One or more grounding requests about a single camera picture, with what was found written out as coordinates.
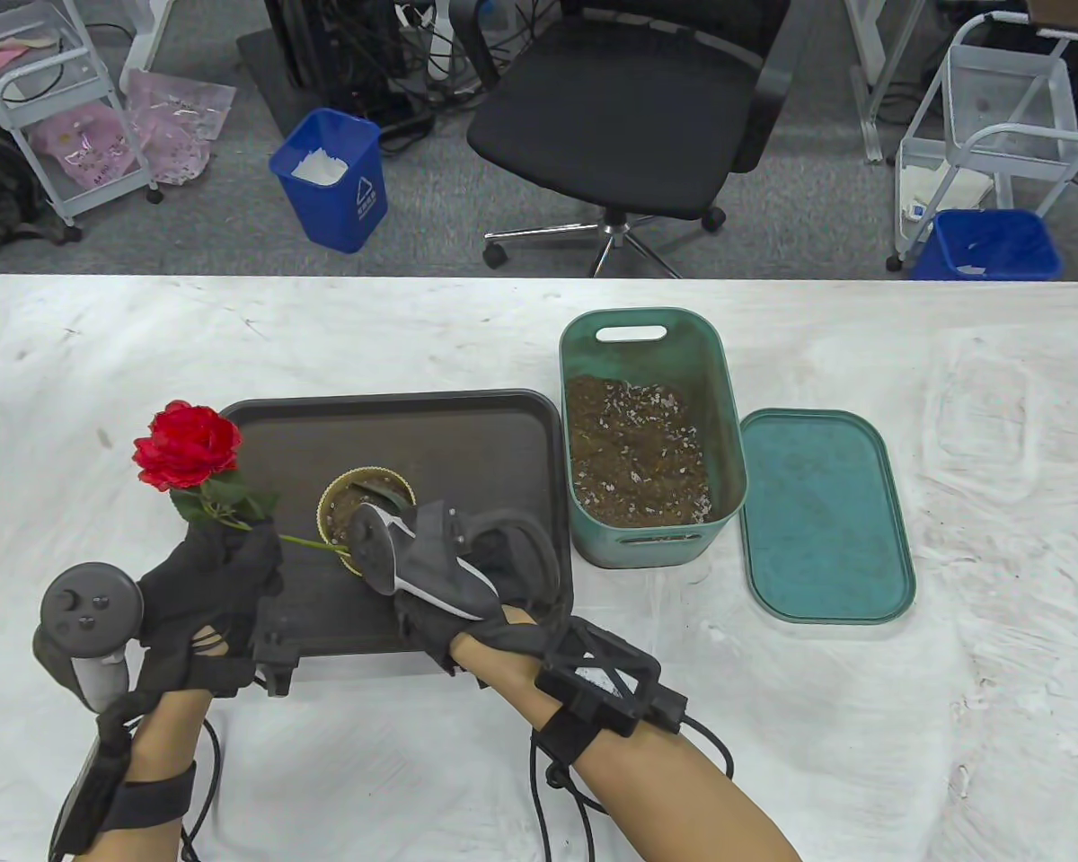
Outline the person's left hand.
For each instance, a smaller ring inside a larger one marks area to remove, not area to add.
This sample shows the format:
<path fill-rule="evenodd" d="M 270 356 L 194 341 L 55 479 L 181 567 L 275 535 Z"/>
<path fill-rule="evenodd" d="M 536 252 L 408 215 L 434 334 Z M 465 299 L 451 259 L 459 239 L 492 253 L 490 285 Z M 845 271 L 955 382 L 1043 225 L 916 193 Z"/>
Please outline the person's left hand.
<path fill-rule="evenodd" d="M 139 580 L 146 649 L 137 690 L 206 690 L 233 697 L 254 682 L 249 641 L 260 600 L 284 590 L 284 546 L 273 522 L 248 531 L 193 522 L 169 558 Z"/>

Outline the person's right hand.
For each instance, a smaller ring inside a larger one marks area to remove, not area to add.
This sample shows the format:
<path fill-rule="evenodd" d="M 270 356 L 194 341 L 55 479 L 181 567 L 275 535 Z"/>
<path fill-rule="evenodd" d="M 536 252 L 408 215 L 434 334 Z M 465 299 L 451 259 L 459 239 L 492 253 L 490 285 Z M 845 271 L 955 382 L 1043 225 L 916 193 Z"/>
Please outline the person's right hand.
<path fill-rule="evenodd" d="M 411 646 L 416 646 L 439 665 L 442 672 L 455 676 L 458 662 L 450 653 L 458 636 L 469 635 L 478 643 L 509 653 L 540 658 L 552 643 L 552 632 L 534 621 L 510 621 L 507 611 L 494 600 L 490 616 L 469 620 L 441 609 L 406 590 L 395 593 L 393 610 L 398 628 Z"/>

